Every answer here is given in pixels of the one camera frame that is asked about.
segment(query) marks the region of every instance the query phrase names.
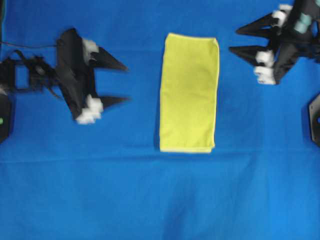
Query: folded yellow cloth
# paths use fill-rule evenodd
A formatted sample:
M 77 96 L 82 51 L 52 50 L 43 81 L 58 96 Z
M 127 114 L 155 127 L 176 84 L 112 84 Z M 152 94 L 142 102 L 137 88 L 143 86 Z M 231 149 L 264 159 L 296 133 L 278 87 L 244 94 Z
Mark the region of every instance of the folded yellow cloth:
M 160 90 L 160 150 L 210 153 L 215 147 L 219 45 L 170 33 Z

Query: microfiber cloth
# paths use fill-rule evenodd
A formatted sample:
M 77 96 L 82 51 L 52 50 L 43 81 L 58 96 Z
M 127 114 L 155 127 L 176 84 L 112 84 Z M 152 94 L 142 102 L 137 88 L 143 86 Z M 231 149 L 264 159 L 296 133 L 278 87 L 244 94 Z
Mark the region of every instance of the microfiber cloth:
M 160 89 L 160 150 L 210 153 L 215 147 L 219 45 L 170 33 Z

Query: blue background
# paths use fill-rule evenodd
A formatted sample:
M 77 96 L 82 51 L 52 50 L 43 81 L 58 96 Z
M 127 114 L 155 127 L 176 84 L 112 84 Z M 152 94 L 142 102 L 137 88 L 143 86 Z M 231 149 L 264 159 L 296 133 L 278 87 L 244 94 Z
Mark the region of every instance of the blue background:
M 132 100 L 80 126 L 47 90 L 16 96 L 14 131 L 0 145 L 0 239 L 320 240 L 320 149 L 307 110 L 320 92 L 320 67 L 301 58 L 281 85 L 258 85 L 253 68 L 228 51 L 266 44 L 235 30 L 279 3 L 7 1 L 3 40 L 54 44 L 76 27 L 130 69 L 97 70 L 98 93 Z M 211 154 L 158 149 L 169 32 L 219 42 Z M 3 45 L 2 58 L 12 50 Z M 54 48 L 23 52 L 55 65 Z M 18 75 L 23 81 L 25 72 Z

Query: wire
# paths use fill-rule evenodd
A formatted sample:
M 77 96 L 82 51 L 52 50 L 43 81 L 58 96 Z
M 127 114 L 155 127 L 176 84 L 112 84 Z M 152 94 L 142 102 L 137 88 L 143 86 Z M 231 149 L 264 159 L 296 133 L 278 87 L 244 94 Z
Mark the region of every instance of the wire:
M 57 45 L 25 46 L 25 45 L 13 44 L 6 41 L 0 41 L 0 44 L 4 44 L 10 47 L 24 48 L 24 49 L 45 49 L 45 48 L 55 48 L 57 46 Z

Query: white fingertip pad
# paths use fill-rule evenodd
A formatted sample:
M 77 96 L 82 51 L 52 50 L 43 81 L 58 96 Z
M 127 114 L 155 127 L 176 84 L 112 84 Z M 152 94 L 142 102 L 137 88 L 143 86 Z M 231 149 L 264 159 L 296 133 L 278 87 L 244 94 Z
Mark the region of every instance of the white fingertip pad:
M 275 26 L 278 26 L 281 28 L 283 26 L 283 24 L 285 23 L 287 16 L 288 15 L 285 14 L 283 11 L 280 11 L 280 10 L 274 11 L 272 14 L 272 17 L 274 19 L 278 19 L 278 23 L 275 24 Z
M 88 40 L 88 39 L 82 38 L 82 44 L 83 44 L 84 48 L 85 48 L 89 53 L 92 53 L 92 52 L 98 53 L 98 52 L 99 52 L 99 47 L 98 47 L 97 44 L 96 44 L 94 41 L 92 41 L 92 40 Z
M 104 105 L 100 98 L 92 98 L 92 96 L 89 94 L 86 98 L 86 104 L 89 109 L 91 109 L 94 112 L 102 113 L 104 111 Z
M 292 10 L 292 6 L 289 5 L 289 4 L 280 4 L 279 5 L 279 9 L 280 10 L 283 10 L 283 11 L 286 11 L 286 12 L 290 12 Z
M 98 53 L 99 52 L 99 46 L 94 41 L 87 40 L 85 38 L 82 38 L 82 45 L 83 45 L 83 59 L 85 64 L 89 64 L 89 61 L 91 59 L 91 53 Z
M 94 117 L 86 109 L 87 108 L 82 109 L 82 114 L 76 118 L 76 122 L 80 125 L 88 125 L 95 123 Z
M 254 68 L 254 74 L 257 76 L 260 76 L 260 75 L 273 76 L 274 70 L 271 67 L 256 66 Z
M 275 62 L 274 53 L 272 50 L 258 51 L 256 53 L 255 60 L 257 61 L 257 63 L 263 63 L 266 67 L 270 68 Z
M 263 85 L 276 85 L 276 81 L 273 77 L 260 75 L 258 77 L 258 83 Z
M 274 70 L 270 67 L 256 66 L 254 74 L 258 76 L 258 83 L 264 85 L 275 85 Z

